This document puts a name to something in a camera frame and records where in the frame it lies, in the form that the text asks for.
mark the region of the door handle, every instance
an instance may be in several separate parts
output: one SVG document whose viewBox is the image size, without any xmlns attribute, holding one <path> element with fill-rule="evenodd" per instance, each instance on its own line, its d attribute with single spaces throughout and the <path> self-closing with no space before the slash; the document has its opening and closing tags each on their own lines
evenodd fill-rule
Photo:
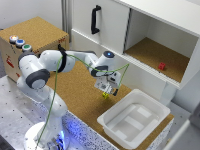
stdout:
<svg viewBox="0 0 200 150">
<path fill-rule="evenodd" d="M 100 30 L 98 28 L 96 28 L 96 12 L 101 10 L 101 7 L 96 5 L 96 8 L 94 8 L 92 10 L 92 23 L 91 23 L 91 31 L 92 31 L 92 34 L 96 34 L 98 33 Z"/>
</svg>

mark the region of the rectangular container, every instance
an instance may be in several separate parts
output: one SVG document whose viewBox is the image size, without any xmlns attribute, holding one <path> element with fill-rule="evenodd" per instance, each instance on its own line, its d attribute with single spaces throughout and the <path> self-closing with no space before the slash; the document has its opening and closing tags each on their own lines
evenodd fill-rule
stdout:
<svg viewBox="0 0 200 150">
<path fill-rule="evenodd" d="M 137 148 L 167 117 L 170 109 L 135 89 L 97 121 L 105 133 L 126 149 Z"/>
<path fill-rule="evenodd" d="M 17 35 L 32 46 L 33 52 L 39 56 L 44 50 L 57 50 L 58 44 L 69 49 L 69 35 L 40 17 L 36 17 L 0 31 L 0 51 L 6 74 L 14 81 L 21 75 L 18 57 L 22 50 L 9 43 L 9 38 Z"/>
</svg>

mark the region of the brown box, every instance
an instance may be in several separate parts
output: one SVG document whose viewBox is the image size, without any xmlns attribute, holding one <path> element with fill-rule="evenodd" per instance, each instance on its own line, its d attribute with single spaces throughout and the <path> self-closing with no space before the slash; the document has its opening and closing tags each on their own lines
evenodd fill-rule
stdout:
<svg viewBox="0 0 200 150">
<path fill-rule="evenodd" d="M 44 50 L 57 50 L 58 44 L 61 44 L 65 49 L 69 49 L 69 35 L 40 17 L 0 31 L 0 50 L 5 71 L 14 81 L 17 81 L 21 75 L 18 67 L 18 57 L 22 50 L 10 44 L 9 38 L 12 35 L 17 35 L 19 39 L 23 39 L 26 44 L 31 45 L 36 56 L 39 56 Z"/>
</svg>

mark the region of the green cable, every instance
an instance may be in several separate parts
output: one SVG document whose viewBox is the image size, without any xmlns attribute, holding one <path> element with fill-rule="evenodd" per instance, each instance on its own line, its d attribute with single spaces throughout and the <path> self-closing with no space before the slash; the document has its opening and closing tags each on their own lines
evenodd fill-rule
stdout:
<svg viewBox="0 0 200 150">
<path fill-rule="evenodd" d="M 94 69 L 94 70 L 96 70 L 96 71 L 98 71 L 98 72 L 115 72 L 115 71 L 121 70 L 121 69 L 123 69 L 124 67 L 126 67 L 126 69 L 125 69 L 125 71 L 124 71 L 124 73 L 123 73 L 123 75 L 122 75 L 122 77 L 121 77 L 121 80 L 120 80 L 120 83 L 119 83 L 118 88 L 120 87 L 121 82 L 122 82 L 122 79 L 123 79 L 123 77 L 124 77 L 124 74 L 125 74 L 126 70 L 128 69 L 128 66 L 129 66 L 129 64 L 126 64 L 126 65 L 124 65 L 123 67 L 118 68 L 118 69 L 116 69 L 116 70 L 112 70 L 112 71 L 103 71 L 103 70 L 98 70 L 98 69 L 95 69 L 95 68 L 91 67 L 90 65 L 86 64 L 84 61 L 82 61 L 80 58 L 78 58 L 78 57 L 76 57 L 76 56 L 74 56 L 74 55 L 68 55 L 68 56 L 71 56 L 71 57 L 74 57 L 74 58 L 78 59 L 79 61 L 81 61 L 81 62 L 82 62 L 83 64 L 85 64 L 86 66 L 88 66 L 88 67 L 90 67 L 90 68 L 92 68 L 92 69 Z M 51 106 L 50 106 L 50 109 L 49 109 L 47 121 L 46 121 L 46 123 L 45 123 L 45 125 L 44 125 L 44 128 L 43 128 L 43 130 L 42 130 L 42 133 L 41 133 L 41 135 L 40 135 L 40 137 L 39 137 L 39 139 L 38 139 L 38 142 L 37 142 L 37 145 L 36 145 L 35 150 L 37 150 L 37 147 L 38 147 L 38 144 L 39 144 L 39 142 L 40 142 L 40 139 L 41 139 L 41 137 L 42 137 L 42 135 L 43 135 L 43 132 L 44 132 L 46 126 L 47 126 L 47 123 L 48 123 L 48 121 L 49 121 L 51 109 L 52 109 L 53 102 L 54 102 L 54 98 L 55 98 L 55 94 L 56 94 L 58 67 L 59 67 L 59 65 L 60 65 L 60 61 L 61 61 L 62 57 L 60 57 L 60 59 L 59 59 L 59 61 L 58 61 L 58 63 L 57 63 L 56 77 L 55 77 L 54 95 L 53 95 L 53 100 L 52 100 L 52 102 L 51 102 Z"/>
<path fill-rule="evenodd" d="M 57 63 L 56 77 L 55 77 L 55 89 L 54 89 L 53 100 L 52 100 L 52 102 L 51 102 L 51 106 L 50 106 L 50 109 L 49 109 L 47 121 L 46 121 L 46 123 L 45 123 L 45 125 L 44 125 L 44 128 L 43 128 L 43 130 L 42 130 L 42 133 L 41 133 L 41 135 L 40 135 L 40 137 L 39 137 L 39 139 L 38 139 L 38 142 L 37 142 L 37 145 L 36 145 L 35 150 L 37 150 L 37 147 L 38 147 L 38 144 L 39 144 L 39 142 L 40 142 L 40 139 L 41 139 L 41 137 L 42 137 L 42 135 L 43 135 L 43 132 L 44 132 L 46 126 L 47 126 L 47 123 L 48 123 L 48 121 L 49 121 L 51 109 L 52 109 L 53 102 L 54 102 L 54 98 L 55 98 L 55 94 L 56 94 L 58 67 L 59 67 L 59 65 L 60 65 L 60 61 L 61 61 L 62 57 L 60 57 L 60 59 L 58 60 L 58 63 Z"/>
</svg>

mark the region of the cork surface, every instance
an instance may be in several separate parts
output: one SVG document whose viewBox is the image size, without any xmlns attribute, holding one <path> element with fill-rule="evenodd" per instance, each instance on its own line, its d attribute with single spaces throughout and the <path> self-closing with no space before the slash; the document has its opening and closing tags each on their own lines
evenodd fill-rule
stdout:
<svg viewBox="0 0 200 150">
<path fill-rule="evenodd" d="M 102 126 L 97 122 L 97 118 L 131 92 L 131 89 L 122 85 L 117 96 L 110 95 L 105 100 L 102 97 L 103 92 L 94 87 L 95 82 L 96 80 L 89 74 L 86 67 L 81 62 L 76 62 L 72 71 L 58 75 L 56 92 L 72 113 L 120 150 L 123 150 L 120 145 L 105 134 Z M 55 73 L 52 72 L 47 85 L 54 89 L 54 84 Z M 137 150 L 145 150 L 172 119 L 173 115 L 169 115 Z"/>
<path fill-rule="evenodd" d="M 125 53 L 178 82 L 181 82 L 190 60 L 188 57 L 183 56 L 149 38 L 143 39 L 125 51 Z M 166 64 L 164 70 L 158 69 L 161 62 Z"/>
<path fill-rule="evenodd" d="M 11 35 L 17 35 L 30 44 L 33 51 L 37 51 L 49 43 L 53 43 L 68 34 L 40 17 L 35 17 L 25 22 L 0 31 L 0 37 L 9 42 Z"/>
</svg>

